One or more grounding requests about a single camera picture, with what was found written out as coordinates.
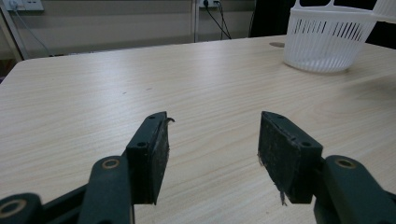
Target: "white cable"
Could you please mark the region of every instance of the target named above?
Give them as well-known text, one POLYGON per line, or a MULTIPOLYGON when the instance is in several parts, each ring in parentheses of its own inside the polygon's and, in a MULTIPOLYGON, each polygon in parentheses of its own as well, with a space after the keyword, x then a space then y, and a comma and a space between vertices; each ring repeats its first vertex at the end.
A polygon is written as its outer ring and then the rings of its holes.
POLYGON ((48 55, 53 57, 54 54, 52 54, 50 52, 50 50, 47 48, 47 46, 43 42, 41 42, 41 40, 32 32, 32 30, 29 28, 29 26, 23 21, 22 17, 20 16, 20 13, 18 13, 18 3, 11 0, 11 1, 9 1, 9 5, 11 6, 12 10, 15 12, 17 17, 20 19, 23 26, 29 31, 29 33, 35 38, 35 40, 44 47, 44 49, 46 50, 48 55))

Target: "plastic basket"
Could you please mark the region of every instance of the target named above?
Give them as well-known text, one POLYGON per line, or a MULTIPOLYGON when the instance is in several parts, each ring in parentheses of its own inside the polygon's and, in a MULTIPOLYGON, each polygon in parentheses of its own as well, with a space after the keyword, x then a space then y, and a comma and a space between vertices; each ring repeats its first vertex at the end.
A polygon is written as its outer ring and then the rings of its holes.
POLYGON ((379 21, 396 23, 396 0, 376 0, 373 12, 379 21))
POLYGON ((285 63, 312 72, 337 72, 353 64, 375 26, 372 11, 335 6, 290 10, 285 63))

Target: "black object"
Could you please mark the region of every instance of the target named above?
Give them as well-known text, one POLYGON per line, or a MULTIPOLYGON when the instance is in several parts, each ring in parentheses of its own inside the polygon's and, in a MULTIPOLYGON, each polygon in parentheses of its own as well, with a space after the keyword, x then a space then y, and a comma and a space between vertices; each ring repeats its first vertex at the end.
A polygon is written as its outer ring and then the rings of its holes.
MULTIPOLYGON (((290 8, 295 0, 257 0, 249 37, 285 35, 288 31, 290 8)), ((325 6, 329 0, 301 0, 303 7, 325 6)), ((335 0, 337 6, 372 10, 376 0, 335 0)), ((378 22, 367 38, 367 43, 396 49, 396 24, 378 22)))
POLYGON ((134 204, 156 203, 169 157, 166 112, 148 116, 122 156, 99 160, 87 185, 52 202, 18 194, 0 201, 0 223, 134 223, 134 204))
POLYGON ((358 161, 321 158, 322 146, 289 119, 262 112, 259 157, 292 203, 317 198, 317 223, 396 223, 396 196, 381 189, 358 161))

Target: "wooden table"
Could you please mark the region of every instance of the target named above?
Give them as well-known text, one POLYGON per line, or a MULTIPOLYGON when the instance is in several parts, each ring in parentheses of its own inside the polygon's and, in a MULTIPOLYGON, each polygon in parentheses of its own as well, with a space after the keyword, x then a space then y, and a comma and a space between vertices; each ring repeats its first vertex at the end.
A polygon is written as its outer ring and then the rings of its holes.
POLYGON ((171 152, 158 205, 137 223, 315 223, 282 206, 257 157, 263 110, 363 163, 396 192, 396 51, 364 46, 345 72, 282 63, 284 36, 127 49, 19 63, 0 85, 0 198, 43 203, 120 155, 143 119, 168 112, 171 152))

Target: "table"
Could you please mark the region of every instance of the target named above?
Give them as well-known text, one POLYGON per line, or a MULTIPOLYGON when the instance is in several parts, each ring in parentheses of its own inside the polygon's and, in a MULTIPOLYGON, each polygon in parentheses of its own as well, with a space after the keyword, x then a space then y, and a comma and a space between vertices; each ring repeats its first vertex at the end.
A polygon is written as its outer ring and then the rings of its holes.
POLYGON ((158 204, 137 223, 315 223, 313 204, 282 206, 260 166, 263 110, 317 139, 323 156, 363 163, 396 192, 396 51, 365 45, 346 71, 282 63, 284 36, 33 59, 0 85, 0 198, 46 203, 120 155, 143 119, 167 111, 170 158, 158 204))

